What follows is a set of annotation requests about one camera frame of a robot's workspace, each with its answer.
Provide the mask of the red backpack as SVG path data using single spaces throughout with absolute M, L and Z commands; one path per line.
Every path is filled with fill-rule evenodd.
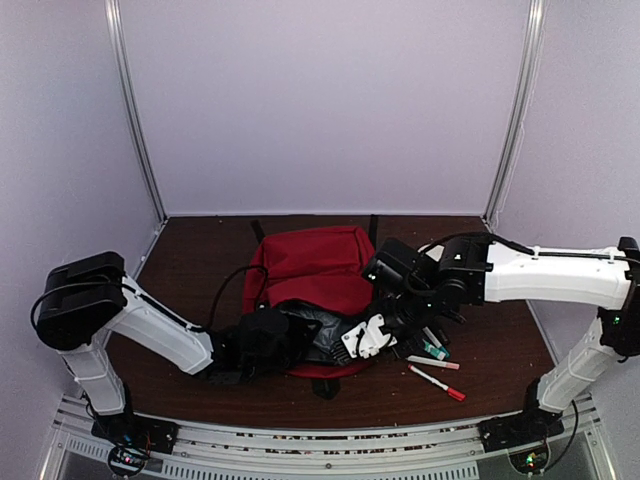
M 251 228 L 258 248 L 244 281 L 244 314 L 299 301 L 353 315 L 364 312 L 376 298 L 362 272 L 375 253 L 377 216 L 370 217 L 366 228 L 330 226 L 267 235 L 257 220 Z M 309 379 L 316 396 L 331 400 L 340 390 L 341 378 L 369 365 L 365 360 L 338 367 L 301 361 L 287 373 Z

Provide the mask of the grey pencil pouch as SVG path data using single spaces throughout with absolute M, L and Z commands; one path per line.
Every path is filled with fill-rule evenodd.
M 341 338 L 365 320 L 365 312 L 347 315 L 299 301 L 284 302 L 277 309 L 315 334 L 302 357 L 304 363 L 338 367 L 355 362 Z

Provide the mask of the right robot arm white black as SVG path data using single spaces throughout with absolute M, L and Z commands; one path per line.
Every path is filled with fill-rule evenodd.
M 399 340 L 463 305 L 537 300 L 596 307 L 587 333 L 532 382 L 513 419 L 519 440 L 535 440 L 614 362 L 639 353 L 639 247 L 623 237 L 596 250 L 528 247 L 488 232 L 454 234 L 419 249 L 390 238 L 363 277 L 392 296 L 384 338 Z

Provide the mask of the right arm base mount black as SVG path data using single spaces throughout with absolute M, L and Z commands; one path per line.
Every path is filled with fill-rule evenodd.
M 561 413 L 539 408 L 494 417 L 477 425 L 486 453 L 541 442 L 564 432 Z

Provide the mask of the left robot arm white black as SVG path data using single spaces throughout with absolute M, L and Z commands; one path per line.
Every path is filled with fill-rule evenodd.
M 305 359 L 322 325 L 262 308 L 238 324 L 211 331 L 179 316 L 144 291 L 124 259 L 106 251 L 50 271 L 30 323 L 58 352 L 106 429 L 123 444 L 137 442 L 144 424 L 129 407 L 124 382 L 98 335 L 115 332 L 213 385 L 242 384 L 285 371 Z

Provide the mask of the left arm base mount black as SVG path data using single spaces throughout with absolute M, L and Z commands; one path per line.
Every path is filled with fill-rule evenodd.
M 114 415 L 99 414 L 91 401 L 87 413 L 93 419 L 91 434 L 124 448 L 171 454 L 179 427 L 175 422 L 135 414 L 131 396 L 125 391 L 124 410 Z

